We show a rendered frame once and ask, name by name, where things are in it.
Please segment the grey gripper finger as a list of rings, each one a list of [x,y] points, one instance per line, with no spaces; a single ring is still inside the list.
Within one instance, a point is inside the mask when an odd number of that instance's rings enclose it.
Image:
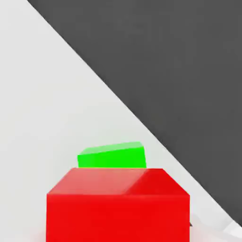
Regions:
[[[192,214],[190,242],[242,242],[242,227],[232,221],[224,230],[219,231],[203,224]]]

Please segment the small red cube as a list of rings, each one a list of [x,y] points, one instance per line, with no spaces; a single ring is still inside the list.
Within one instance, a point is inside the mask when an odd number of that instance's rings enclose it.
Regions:
[[[46,242],[190,242],[190,196],[163,169],[72,168],[47,193]]]

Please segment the small green cube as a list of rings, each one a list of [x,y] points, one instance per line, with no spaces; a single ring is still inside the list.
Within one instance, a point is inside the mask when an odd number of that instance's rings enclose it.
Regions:
[[[79,168],[146,168],[145,149],[140,142],[89,147],[78,155]]]

